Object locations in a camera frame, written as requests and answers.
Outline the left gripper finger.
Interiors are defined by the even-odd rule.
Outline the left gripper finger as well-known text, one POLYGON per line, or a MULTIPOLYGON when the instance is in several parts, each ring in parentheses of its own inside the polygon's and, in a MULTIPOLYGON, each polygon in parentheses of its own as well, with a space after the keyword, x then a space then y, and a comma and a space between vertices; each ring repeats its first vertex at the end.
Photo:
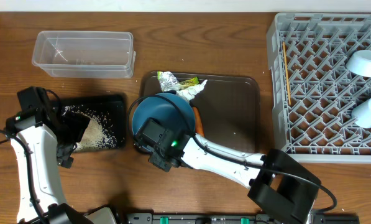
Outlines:
POLYGON ((81 141, 90 120, 91 119, 89 117, 72 111, 67 111, 63 115, 63 122, 69 127, 74 142, 81 141))
POLYGON ((60 142, 57 145, 57 165, 70 169, 74 158, 71 157, 72 152, 77 148, 75 142, 60 142))

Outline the white rice pile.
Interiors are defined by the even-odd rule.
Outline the white rice pile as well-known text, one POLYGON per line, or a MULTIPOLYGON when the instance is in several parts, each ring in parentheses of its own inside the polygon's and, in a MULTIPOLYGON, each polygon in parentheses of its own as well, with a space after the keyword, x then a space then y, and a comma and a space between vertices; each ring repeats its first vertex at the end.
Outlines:
POLYGON ((74 152, 101 151, 116 148, 117 137, 113 130, 112 120, 108 115, 86 108, 83 105, 65 106, 63 114, 69 111, 82 114, 90 119, 89 125, 81 141, 77 143, 77 148, 74 152))

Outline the dark blue plate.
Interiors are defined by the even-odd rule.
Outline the dark blue plate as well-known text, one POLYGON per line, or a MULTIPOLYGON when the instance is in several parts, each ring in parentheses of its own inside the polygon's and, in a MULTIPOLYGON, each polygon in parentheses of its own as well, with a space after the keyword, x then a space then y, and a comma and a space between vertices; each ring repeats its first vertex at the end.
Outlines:
POLYGON ((196 127, 196 118, 190 104, 173 93, 143 96, 138 101, 140 104, 127 124, 127 127, 132 129, 137 149, 144 154, 153 152, 152 146, 143 145, 142 141, 137 139, 137 133, 144 123, 153 119, 161 127, 174 133, 169 153, 181 157, 196 127))

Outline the orange carrot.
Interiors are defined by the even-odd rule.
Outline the orange carrot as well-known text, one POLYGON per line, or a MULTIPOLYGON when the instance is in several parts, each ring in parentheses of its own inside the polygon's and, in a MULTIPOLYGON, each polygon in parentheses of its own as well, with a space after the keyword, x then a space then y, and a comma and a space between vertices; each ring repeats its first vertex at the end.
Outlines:
POLYGON ((203 131, 203 124, 201 122, 201 116, 196 107, 192 107, 194 115, 195 115, 195 131, 197 134, 204 137, 204 131, 203 131))

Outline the wooden chopstick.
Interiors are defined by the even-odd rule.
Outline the wooden chopstick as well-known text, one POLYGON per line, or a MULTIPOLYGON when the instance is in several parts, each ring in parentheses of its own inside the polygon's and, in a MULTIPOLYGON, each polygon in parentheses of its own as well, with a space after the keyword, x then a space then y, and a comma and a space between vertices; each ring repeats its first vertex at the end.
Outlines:
POLYGON ((288 96, 288 105, 291 106, 291 91, 290 91, 290 79, 288 75, 288 63, 287 63, 287 54, 286 54, 286 43, 282 42, 282 50, 283 50, 283 61, 284 61, 284 68, 285 68, 285 78, 286 78, 286 90, 288 96))

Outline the light blue cup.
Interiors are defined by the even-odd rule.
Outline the light blue cup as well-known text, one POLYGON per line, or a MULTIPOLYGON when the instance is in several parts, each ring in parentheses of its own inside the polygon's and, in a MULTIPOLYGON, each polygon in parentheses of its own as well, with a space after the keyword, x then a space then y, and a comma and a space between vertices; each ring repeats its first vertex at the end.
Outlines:
POLYGON ((352 110, 355 124, 361 128, 371 128, 371 98, 352 110))

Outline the light blue bowl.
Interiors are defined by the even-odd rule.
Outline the light blue bowl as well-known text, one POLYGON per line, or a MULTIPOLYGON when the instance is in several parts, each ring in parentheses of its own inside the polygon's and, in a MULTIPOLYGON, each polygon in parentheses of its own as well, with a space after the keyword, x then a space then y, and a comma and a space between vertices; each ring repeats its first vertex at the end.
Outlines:
POLYGON ((346 63, 346 69, 363 77, 371 78, 371 50, 358 50, 346 63))

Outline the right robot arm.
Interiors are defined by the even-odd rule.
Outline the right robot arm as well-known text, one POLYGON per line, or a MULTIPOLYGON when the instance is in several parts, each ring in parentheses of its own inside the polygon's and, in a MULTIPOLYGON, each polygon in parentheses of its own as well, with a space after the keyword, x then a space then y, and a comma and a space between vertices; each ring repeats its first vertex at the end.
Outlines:
POLYGON ((132 126, 134 140, 150 151, 150 162, 168 172, 187 166, 232 180, 248 189, 263 211, 282 223, 308 223, 320 180, 281 150, 239 152, 208 141, 188 122, 172 127, 146 118, 132 126))

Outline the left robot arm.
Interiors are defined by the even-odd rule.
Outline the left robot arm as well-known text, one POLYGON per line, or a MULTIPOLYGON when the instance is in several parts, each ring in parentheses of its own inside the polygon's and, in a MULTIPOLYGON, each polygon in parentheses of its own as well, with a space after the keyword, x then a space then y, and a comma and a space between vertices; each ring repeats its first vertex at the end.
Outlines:
POLYGON ((119 223, 115 209, 108 205, 90 212, 78 212, 67 204, 59 168, 69 169, 72 152, 89 125, 82 114, 63 113, 53 107, 51 92, 28 87, 18 92, 21 111, 6 121, 18 165, 20 205, 18 223, 119 223))

